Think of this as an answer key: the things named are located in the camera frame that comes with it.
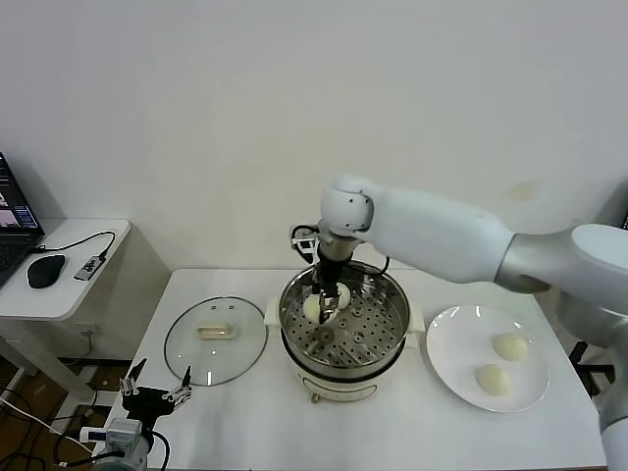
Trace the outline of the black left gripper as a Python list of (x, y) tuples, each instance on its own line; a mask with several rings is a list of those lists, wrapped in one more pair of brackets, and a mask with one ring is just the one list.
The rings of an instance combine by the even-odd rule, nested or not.
[(166, 390), (138, 387), (138, 377), (146, 363), (143, 358), (133, 365), (120, 380), (120, 393), (123, 395), (122, 406), (128, 419), (138, 421), (156, 421), (170, 414), (170, 403), (181, 406), (191, 397), (191, 367), (188, 366), (181, 384), (167, 392)]

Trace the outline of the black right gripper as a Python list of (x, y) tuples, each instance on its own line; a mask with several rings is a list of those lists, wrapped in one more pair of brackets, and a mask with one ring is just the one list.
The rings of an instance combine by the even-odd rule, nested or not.
[(311, 297), (319, 307), (319, 324), (323, 325), (338, 311), (340, 297), (338, 282), (347, 260), (320, 257), (313, 273)]

